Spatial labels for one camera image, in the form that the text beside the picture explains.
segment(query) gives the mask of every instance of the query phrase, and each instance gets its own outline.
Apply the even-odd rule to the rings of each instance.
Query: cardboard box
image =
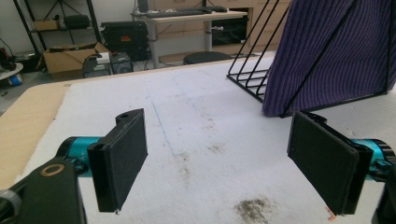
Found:
[[[59,21],[34,21],[37,31],[57,30],[60,27]]]
[[[82,65],[91,55],[110,51],[101,43],[58,46],[43,53],[45,63],[56,81],[82,78]]]

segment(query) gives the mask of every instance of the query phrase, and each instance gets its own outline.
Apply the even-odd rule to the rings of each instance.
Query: wall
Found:
[[[88,15],[85,0],[64,0],[70,6],[74,7],[82,14]],[[134,9],[135,0],[92,0],[93,8],[98,25],[104,21],[130,21],[132,19],[130,13]],[[29,0],[31,7],[34,9],[35,17],[37,19],[44,18],[55,0]],[[25,15],[28,15],[26,8],[22,6]],[[57,7],[54,13],[49,14],[49,18],[53,18],[61,11]],[[71,9],[65,7],[66,15],[76,14]],[[71,39],[68,34],[51,32],[43,34],[48,47],[57,44],[71,44]],[[11,47],[13,53],[33,50],[32,44],[23,27],[21,18],[15,8],[12,0],[0,1],[0,37]],[[95,41],[92,30],[87,31],[73,31],[73,37],[77,42],[92,42]],[[39,42],[36,41],[40,50],[42,48]]]

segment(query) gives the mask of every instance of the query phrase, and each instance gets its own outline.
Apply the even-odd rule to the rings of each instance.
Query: white desk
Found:
[[[154,68],[159,68],[159,57],[163,55],[197,49],[204,49],[206,51],[212,50],[212,21],[241,18],[245,15],[247,15],[246,12],[228,11],[226,13],[213,12],[211,14],[197,16],[168,17],[157,19],[145,18],[144,21],[148,27],[148,41],[151,49]],[[157,25],[193,21],[203,21],[205,23],[204,38],[202,35],[192,35],[188,36],[187,41],[186,37],[158,39],[158,32],[156,29]]]
[[[116,115],[144,108],[148,158],[120,214],[99,213],[92,180],[79,179],[89,223],[329,224],[324,202],[287,157],[291,119],[264,117],[262,105],[225,77],[230,65],[30,89],[0,118],[1,184],[27,161],[25,173],[53,157],[66,137],[102,136]],[[315,113],[347,137],[396,147],[396,92]],[[356,215],[333,223],[370,223],[382,187],[367,181]],[[254,221],[241,216],[245,208]]]

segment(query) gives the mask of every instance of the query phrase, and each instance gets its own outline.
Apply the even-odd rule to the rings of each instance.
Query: round stool seat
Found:
[[[184,57],[184,64],[211,63],[229,59],[231,59],[231,56],[225,53],[215,51],[203,51],[192,53]]]

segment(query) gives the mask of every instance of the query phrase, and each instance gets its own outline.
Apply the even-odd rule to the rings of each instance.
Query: striped fabric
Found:
[[[358,0],[287,113],[384,92],[393,0]],[[272,69],[262,112],[284,113],[353,0],[294,0]],[[393,48],[392,61],[396,63]],[[396,81],[392,66],[389,90]]]

